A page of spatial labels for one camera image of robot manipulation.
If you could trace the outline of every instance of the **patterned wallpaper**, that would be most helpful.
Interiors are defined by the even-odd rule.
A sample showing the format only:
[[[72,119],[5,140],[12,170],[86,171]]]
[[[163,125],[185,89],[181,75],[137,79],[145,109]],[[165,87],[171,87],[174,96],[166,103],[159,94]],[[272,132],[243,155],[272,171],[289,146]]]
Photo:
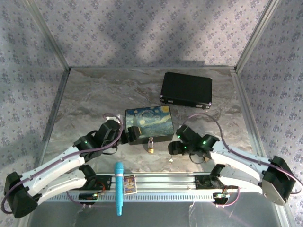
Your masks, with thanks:
[[[268,0],[36,0],[70,66],[235,65]]]
[[[6,175],[33,168],[63,68],[22,0],[0,1],[0,199]],[[0,212],[0,226],[13,225]]]
[[[241,78],[269,156],[279,155],[303,180],[303,3],[282,1]],[[303,197],[289,202],[303,226]]]

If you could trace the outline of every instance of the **padlock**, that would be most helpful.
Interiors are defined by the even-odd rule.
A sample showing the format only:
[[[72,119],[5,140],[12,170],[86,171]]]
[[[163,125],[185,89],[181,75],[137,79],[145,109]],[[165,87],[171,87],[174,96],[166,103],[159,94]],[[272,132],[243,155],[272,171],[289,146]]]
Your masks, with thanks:
[[[148,153],[153,154],[153,137],[148,138]]]

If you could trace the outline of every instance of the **marble surface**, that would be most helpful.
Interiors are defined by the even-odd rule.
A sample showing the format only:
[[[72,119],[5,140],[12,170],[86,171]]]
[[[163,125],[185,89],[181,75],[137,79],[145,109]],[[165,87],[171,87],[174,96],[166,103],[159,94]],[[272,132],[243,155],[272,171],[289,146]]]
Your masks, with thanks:
[[[126,109],[162,105],[160,90],[167,71],[213,79],[212,106],[207,110],[223,128],[228,144],[252,152],[245,122],[229,70],[223,69],[72,69],[57,114],[44,162],[59,155],[80,136],[98,130],[104,122],[103,113],[124,115]],[[193,113],[205,110],[170,105],[175,130]],[[198,117],[187,123],[204,135],[220,137],[211,119]],[[154,154],[146,145],[119,146],[112,156],[99,156],[88,162],[96,172],[113,172],[116,161],[123,161],[125,172],[196,172],[211,171],[212,161],[196,165],[188,156],[168,153],[170,141],[155,143]]]

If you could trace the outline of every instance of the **small card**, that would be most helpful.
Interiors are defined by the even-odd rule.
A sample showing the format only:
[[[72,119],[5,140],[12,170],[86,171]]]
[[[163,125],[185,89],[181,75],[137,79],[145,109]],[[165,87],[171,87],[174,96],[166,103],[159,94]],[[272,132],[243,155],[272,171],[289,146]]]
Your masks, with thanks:
[[[124,194],[137,193],[137,185],[135,175],[124,176]]]

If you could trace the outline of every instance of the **starry night box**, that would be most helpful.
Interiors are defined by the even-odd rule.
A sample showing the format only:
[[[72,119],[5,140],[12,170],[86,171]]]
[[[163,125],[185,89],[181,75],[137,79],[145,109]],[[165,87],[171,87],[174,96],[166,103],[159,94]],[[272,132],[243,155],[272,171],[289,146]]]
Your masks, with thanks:
[[[168,105],[126,110],[126,132],[131,126],[137,126],[141,131],[139,138],[130,143],[131,145],[148,143],[149,140],[153,142],[170,141],[174,135]]]

